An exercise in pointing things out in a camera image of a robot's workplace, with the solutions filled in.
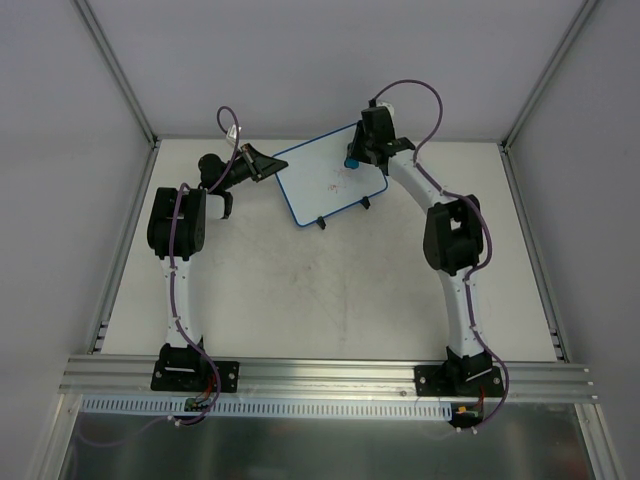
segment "blue border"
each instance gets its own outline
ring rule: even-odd
[[[333,135],[334,133],[338,133],[341,132],[342,130],[346,130],[347,128],[351,128],[353,126],[357,125],[357,122],[352,123],[350,125],[344,126],[344,127],[340,127],[337,130],[334,130],[332,132],[329,133],[325,133],[324,135],[320,135],[319,137],[316,138],[312,138],[311,140],[307,140],[306,142],[303,142],[299,145],[295,145],[293,147],[287,148],[286,150],[283,150],[281,152],[276,153],[275,155],[273,155],[274,157],[278,157],[278,155],[283,155],[287,152],[290,152],[292,150],[295,150],[296,148],[300,148],[300,147],[304,147],[305,145],[309,145],[310,143],[315,142],[316,140],[320,140],[322,138],[328,137],[329,135]],[[380,190],[379,192],[373,193],[371,195],[368,195],[369,198],[373,198],[376,195],[380,195],[381,193],[384,193],[387,188],[389,188],[389,181],[387,180],[387,177],[380,172],[380,175],[382,175],[382,178],[384,178],[384,188],[382,190]],[[280,182],[280,176],[276,173],[276,180],[278,181],[278,185],[280,186],[280,190],[282,191],[282,195],[284,195],[284,199],[287,202],[287,206],[289,207],[289,211],[291,212],[291,216],[293,217],[293,221],[296,222],[296,225],[298,225],[300,228],[304,228],[304,227],[308,227],[309,225],[315,225],[316,224],[316,220],[313,220],[312,222],[309,222],[305,225],[302,225],[298,222],[298,219],[296,218],[296,214],[293,212],[293,208],[291,207],[291,202],[289,201],[289,197],[287,197],[287,192],[284,191],[284,187],[282,186],[282,182]],[[342,208],[339,208],[338,210],[335,210],[331,213],[327,213],[326,215],[322,215],[322,218],[329,218],[331,215],[335,215],[338,212],[341,212],[343,210],[346,210],[347,208],[353,207],[354,205],[360,205],[360,200],[353,202],[349,205],[346,205]]]

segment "white table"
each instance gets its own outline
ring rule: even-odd
[[[251,142],[274,154],[296,141]],[[103,353],[157,355],[166,335],[160,263],[146,229],[156,189],[199,181],[198,159],[222,140],[164,140],[113,308]],[[431,143],[422,163],[448,189],[474,193],[494,240],[478,274],[479,310],[492,348],[505,360],[555,361],[554,348],[498,148]],[[205,347],[213,356],[444,359],[447,321],[437,274],[422,252],[425,217],[397,184],[327,219],[295,226],[270,178],[234,187],[233,214],[208,222],[193,257]]]

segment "black mounting plate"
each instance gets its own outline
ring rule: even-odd
[[[498,367],[457,385],[442,375],[443,369],[442,365],[416,365],[413,368],[413,380],[418,397],[479,397],[481,387],[485,397],[500,398],[504,395],[502,373]]]
[[[207,364],[209,372],[204,377],[190,372],[167,371],[156,362],[151,377],[151,390],[154,392],[204,392],[209,386],[209,377],[213,375],[211,367]],[[236,393],[240,377],[240,363],[223,360],[215,360],[214,363],[220,374],[220,391],[222,393]]]

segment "table surface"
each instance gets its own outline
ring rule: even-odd
[[[296,141],[256,140],[274,154]],[[223,140],[163,140],[136,228],[103,353],[157,355],[167,300],[146,242],[155,191],[199,181],[198,159],[231,154]],[[487,340],[509,361],[555,361],[502,161],[495,144],[433,142],[423,165],[446,188],[474,193],[494,241],[477,275]],[[233,214],[208,221],[193,257],[196,314],[213,356],[440,360],[448,324],[442,287],[422,252],[425,216],[402,187],[371,208],[299,228],[274,178],[232,189]]]

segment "gray wall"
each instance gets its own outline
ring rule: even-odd
[[[606,0],[516,141],[525,203],[574,360],[640,478],[640,3]]]
[[[501,139],[582,0],[91,0],[158,134],[309,137],[357,120],[399,78],[446,99],[442,139]],[[403,135],[435,123],[389,92]]]
[[[19,479],[147,146],[68,0],[0,3],[0,477]]]

